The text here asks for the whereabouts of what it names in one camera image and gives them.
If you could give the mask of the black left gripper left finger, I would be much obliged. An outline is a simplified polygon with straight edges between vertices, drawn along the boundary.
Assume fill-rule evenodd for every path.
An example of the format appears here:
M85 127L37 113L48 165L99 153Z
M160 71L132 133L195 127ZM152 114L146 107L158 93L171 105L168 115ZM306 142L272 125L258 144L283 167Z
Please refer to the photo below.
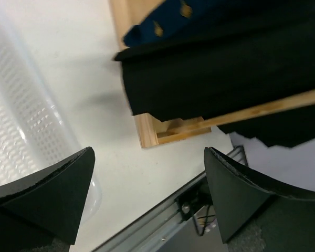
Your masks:
M87 147L36 173L0 186L0 245L76 242L95 166Z

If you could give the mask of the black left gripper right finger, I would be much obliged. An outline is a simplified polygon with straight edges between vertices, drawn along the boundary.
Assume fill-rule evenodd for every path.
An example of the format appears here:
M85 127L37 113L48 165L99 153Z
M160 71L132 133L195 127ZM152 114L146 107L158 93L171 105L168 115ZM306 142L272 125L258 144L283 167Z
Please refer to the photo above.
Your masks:
M315 192L253 170L215 148L204 164L224 243L315 243Z

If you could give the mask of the black skirt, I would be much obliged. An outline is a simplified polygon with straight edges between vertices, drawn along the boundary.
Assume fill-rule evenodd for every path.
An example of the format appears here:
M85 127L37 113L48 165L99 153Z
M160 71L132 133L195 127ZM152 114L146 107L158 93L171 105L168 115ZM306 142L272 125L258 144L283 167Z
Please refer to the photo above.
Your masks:
M134 116L212 119L315 89L315 16L256 19L118 53ZM315 138L315 104L218 125L292 147Z

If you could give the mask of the blue denim skirt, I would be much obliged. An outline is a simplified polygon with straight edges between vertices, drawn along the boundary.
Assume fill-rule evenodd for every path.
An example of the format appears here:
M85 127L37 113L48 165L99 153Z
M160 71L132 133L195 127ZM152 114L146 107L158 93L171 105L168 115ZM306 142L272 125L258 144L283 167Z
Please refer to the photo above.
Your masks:
M128 47L205 30L225 19L246 1L164 1L123 36Z

